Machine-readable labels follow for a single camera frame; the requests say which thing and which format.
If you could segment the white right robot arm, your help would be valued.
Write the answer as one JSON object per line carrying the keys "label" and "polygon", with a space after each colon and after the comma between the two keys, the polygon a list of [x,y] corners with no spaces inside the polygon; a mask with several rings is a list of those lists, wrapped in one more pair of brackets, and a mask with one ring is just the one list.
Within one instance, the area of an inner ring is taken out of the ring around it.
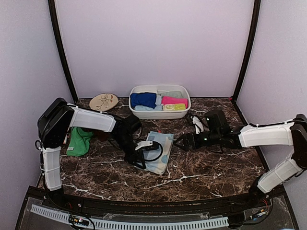
{"label": "white right robot arm", "polygon": [[263,201],[263,195],[276,186],[297,177],[307,169],[307,118],[297,114],[292,120],[272,124],[248,124],[231,128],[222,110],[211,110],[205,114],[207,130],[202,121],[193,116],[190,121],[195,132],[181,135],[174,145],[184,151],[197,150],[205,146],[219,145],[230,149],[254,146],[287,145],[294,152],[285,160],[260,176],[245,196],[245,204],[255,208]]}

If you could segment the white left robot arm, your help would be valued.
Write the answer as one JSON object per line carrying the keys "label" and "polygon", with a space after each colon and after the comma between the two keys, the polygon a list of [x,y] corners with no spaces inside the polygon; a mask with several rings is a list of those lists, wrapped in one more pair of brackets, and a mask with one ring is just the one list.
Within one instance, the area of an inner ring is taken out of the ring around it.
{"label": "white left robot arm", "polygon": [[45,186],[49,191],[49,201],[57,209],[63,209],[68,199],[60,191],[60,151],[67,131],[73,127],[93,129],[109,133],[120,149],[125,153],[124,160],[140,169],[145,169],[143,152],[137,148],[134,133],[141,127],[139,118],[129,115],[121,118],[117,115],[79,108],[57,98],[41,115],[37,122],[38,137],[36,148],[41,152],[42,171]]}

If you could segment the light blue patterned towel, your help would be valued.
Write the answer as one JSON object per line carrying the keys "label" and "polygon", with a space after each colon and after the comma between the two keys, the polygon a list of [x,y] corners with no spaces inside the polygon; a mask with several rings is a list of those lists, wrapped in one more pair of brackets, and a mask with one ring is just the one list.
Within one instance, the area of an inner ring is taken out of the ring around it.
{"label": "light blue patterned towel", "polygon": [[174,135],[151,131],[146,140],[157,142],[158,149],[143,151],[146,166],[144,170],[157,175],[163,175],[167,168],[174,141]]}

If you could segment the royal blue microfiber towel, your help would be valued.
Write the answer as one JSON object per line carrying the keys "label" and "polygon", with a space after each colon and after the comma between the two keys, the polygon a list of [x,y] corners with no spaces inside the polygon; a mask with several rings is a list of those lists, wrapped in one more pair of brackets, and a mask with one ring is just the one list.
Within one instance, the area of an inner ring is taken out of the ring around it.
{"label": "royal blue microfiber towel", "polygon": [[130,103],[133,108],[140,105],[154,109],[156,107],[156,98],[157,94],[153,92],[132,93]]}

